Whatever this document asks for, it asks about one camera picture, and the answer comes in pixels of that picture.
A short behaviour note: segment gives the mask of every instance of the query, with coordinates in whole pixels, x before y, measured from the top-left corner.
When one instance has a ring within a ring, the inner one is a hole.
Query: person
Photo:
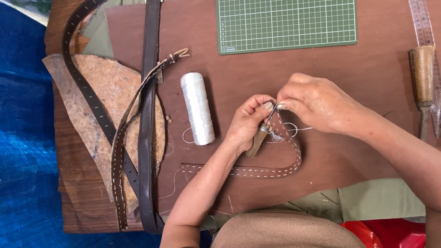
[[[198,247],[200,227],[231,167],[251,148],[253,136],[271,112],[295,113],[322,132],[358,138],[378,150],[426,206],[426,247],[441,247],[441,152],[376,112],[362,106],[333,82],[293,74],[277,100],[254,95],[241,105],[223,143],[184,188],[164,227],[161,247]],[[225,223],[212,247],[364,247],[340,225],[291,210],[240,214]]]

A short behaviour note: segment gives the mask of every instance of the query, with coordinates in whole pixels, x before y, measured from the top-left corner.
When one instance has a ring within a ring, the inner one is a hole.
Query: fingernail
[[[273,108],[273,103],[272,102],[267,102],[264,106],[265,110],[270,110]]]

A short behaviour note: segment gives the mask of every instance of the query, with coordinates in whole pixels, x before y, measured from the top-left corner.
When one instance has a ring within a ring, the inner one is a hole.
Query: hand
[[[268,95],[254,95],[236,110],[224,143],[236,147],[238,154],[251,148],[259,124],[271,113],[271,102],[261,106],[268,100],[275,101]]]
[[[373,111],[344,93],[333,82],[295,73],[277,94],[278,109],[288,109],[303,123],[322,132],[350,134]]]

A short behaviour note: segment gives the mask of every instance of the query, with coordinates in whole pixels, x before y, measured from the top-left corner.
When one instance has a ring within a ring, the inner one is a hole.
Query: finger
[[[288,98],[304,101],[305,97],[310,95],[314,88],[314,85],[308,83],[287,83],[277,93],[277,102]]]
[[[288,83],[310,83],[313,79],[314,77],[297,72],[291,75]]]
[[[300,119],[303,116],[306,116],[311,113],[309,108],[303,102],[292,98],[288,98],[280,101],[277,105],[277,108],[287,109],[293,112],[294,114],[296,114]]]
[[[263,119],[265,119],[273,110],[273,103],[267,102],[262,107],[258,108],[256,112],[254,112],[250,118],[253,120],[253,123],[259,124]]]
[[[256,111],[256,108],[269,100],[276,101],[269,95],[254,95],[246,100],[242,106],[240,106],[241,112],[246,116],[252,115]]]

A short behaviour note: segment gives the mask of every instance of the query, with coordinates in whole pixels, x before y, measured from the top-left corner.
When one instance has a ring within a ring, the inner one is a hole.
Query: clear ruler
[[[435,45],[426,0],[409,0],[409,6],[411,7],[418,46]],[[435,137],[439,138],[441,128],[441,75],[436,51],[434,60],[434,103],[430,111],[434,123]]]

